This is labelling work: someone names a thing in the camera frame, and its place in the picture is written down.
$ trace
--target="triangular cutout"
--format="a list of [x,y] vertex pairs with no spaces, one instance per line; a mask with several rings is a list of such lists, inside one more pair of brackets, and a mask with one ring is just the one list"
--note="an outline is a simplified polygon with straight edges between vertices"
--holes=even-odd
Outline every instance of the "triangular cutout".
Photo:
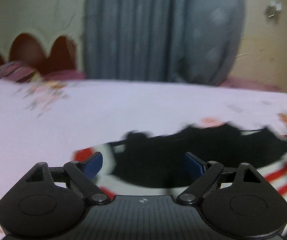
[[42,168],[39,167],[35,170],[35,172],[31,175],[27,182],[36,182],[36,181],[44,181],[45,177],[43,176]]
[[252,173],[250,169],[245,169],[243,182],[260,183],[260,180]]

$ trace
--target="black cloth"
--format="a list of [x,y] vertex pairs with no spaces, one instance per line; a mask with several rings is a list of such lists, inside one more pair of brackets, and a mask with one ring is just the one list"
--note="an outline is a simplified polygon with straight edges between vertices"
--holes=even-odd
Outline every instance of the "black cloth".
[[269,165],[287,152],[287,143],[264,128],[242,135],[225,124],[216,128],[187,127],[169,136],[148,138],[144,133],[129,133],[126,140],[110,143],[125,145],[115,153],[112,172],[120,179],[142,187],[172,188],[189,186],[193,180],[184,170],[184,155],[191,152],[203,161],[217,161],[236,168],[242,162],[255,168]]

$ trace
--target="gray curtain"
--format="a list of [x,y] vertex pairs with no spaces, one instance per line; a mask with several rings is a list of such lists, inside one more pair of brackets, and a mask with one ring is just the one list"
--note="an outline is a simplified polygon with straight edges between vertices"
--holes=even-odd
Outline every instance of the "gray curtain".
[[219,85],[233,66],[244,0],[86,0],[89,78]]

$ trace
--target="beige wall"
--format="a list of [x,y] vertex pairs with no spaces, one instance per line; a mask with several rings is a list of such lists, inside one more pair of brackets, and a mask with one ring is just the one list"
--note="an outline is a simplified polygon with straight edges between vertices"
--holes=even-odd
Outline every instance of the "beige wall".
[[270,0],[247,0],[247,19],[232,76],[278,85],[287,91],[287,0],[279,22],[264,15]]
[[[82,64],[85,0],[0,0],[0,52],[7,58],[13,39],[22,32],[37,36],[47,52],[61,34],[78,45]],[[279,85],[287,91],[287,0],[278,24],[264,15],[270,0],[247,0],[247,18],[232,76]]]

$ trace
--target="metal screw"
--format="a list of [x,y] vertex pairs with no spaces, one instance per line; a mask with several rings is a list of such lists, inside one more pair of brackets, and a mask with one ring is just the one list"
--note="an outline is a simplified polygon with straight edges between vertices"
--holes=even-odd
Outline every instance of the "metal screw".
[[105,201],[108,197],[105,194],[98,193],[98,194],[94,194],[91,198],[94,201],[101,203],[101,202]]
[[195,196],[193,194],[185,193],[185,194],[180,195],[179,198],[182,201],[191,202],[191,201],[193,201],[195,199]]

